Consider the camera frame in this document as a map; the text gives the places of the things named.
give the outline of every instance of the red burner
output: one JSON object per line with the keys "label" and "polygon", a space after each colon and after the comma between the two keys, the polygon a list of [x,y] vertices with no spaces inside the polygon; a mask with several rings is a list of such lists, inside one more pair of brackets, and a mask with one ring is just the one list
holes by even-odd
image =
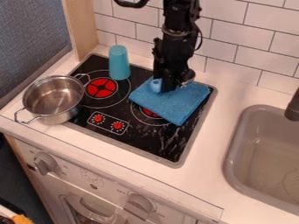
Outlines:
{"label": "red burner", "polygon": [[121,129],[121,128],[122,128],[122,123],[121,123],[121,122],[115,122],[115,123],[113,124],[113,128],[114,128],[115,130],[119,130],[119,129]]}
{"label": "red burner", "polygon": [[103,120],[103,116],[102,116],[102,115],[96,115],[96,116],[94,117],[94,120],[95,120],[96,122],[100,123],[100,122]]}
{"label": "red burner", "polygon": [[142,110],[143,110],[143,113],[146,114],[147,116],[150,116],[150,117],[153,117],[153,118],[161,118],[161,116],[151,112],[149,109],[142,108]]}
{"label": "red burner", "polygon": [[94,98],[106,98],[112,95],[117,88],[114,80],[98,78],[87,85],[87,93]]}

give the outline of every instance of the pot handle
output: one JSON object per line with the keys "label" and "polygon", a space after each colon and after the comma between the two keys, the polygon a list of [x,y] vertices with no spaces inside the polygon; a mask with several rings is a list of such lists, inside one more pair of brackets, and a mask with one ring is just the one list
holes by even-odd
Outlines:
{"label": "pot handle", "polygon": [[32,118],[31,120],[29,120],[29,121],[27,121],[27,122],[25,122],[25,121],[19,121],[19,120],[17,119],[17,114],[18,114],[19,112],[23,111],[23,110],[25,110],[25,108],[21,108],[20,110],[17,110],[17,111],[15,112],[15,122],[16,122],[16,123],[28,124],[28,123],[31,123],[31,122],[34,122],[34,121],[38,120],[38,119],[41,117],[41,115],[38,115],[38,116]]}
{"label": "pot handle", "polygon": [[86,76],[87,78],[88,78],[88,82],[83,86],[83,87],[85,87],[90,81],[91,81],[91,79],[90,79],[90,75],[88,74],[88,73],[77,73],[76,75],[74,75],[74,78],[76,78],[76,79],[78,79],[78,80],[80,80],[81,78],[83,78],[84,76]]}

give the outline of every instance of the blue towel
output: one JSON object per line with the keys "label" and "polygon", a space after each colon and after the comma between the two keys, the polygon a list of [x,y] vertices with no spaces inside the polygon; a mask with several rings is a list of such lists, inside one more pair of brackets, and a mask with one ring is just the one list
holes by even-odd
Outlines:
{"label": "blue towel", "polygon": [[129,99],[177,126],[181,126],[211,92],[208,86],[192,82],[187,87],[154,94],[150,89],[151,80],[134,90]]}

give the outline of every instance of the black stovetop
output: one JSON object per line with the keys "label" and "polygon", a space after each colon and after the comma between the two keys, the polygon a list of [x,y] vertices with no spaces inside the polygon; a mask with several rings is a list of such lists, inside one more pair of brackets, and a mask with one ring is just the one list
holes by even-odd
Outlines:
{"label": "black stovetop", "polygon": [[107,69],[108,59],[91,55],[72,72],[71,76],[89,74],[91,80],[80,78],[86,85],[84,107],[70,122],[141,151],[177,162],[210,96],[183,126],[178,127],[128,99],[131,91],[152,76],[150,70],[131,66],[131,76],[127,80],[112,80]]}

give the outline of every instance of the faucet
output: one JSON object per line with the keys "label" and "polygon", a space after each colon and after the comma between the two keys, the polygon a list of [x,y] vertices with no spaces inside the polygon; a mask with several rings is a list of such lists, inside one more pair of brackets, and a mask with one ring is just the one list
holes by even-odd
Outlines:
{"label": "faucet", "polygon": [[295,92],[284,115],[292,122],[299,122],[299,88]]}

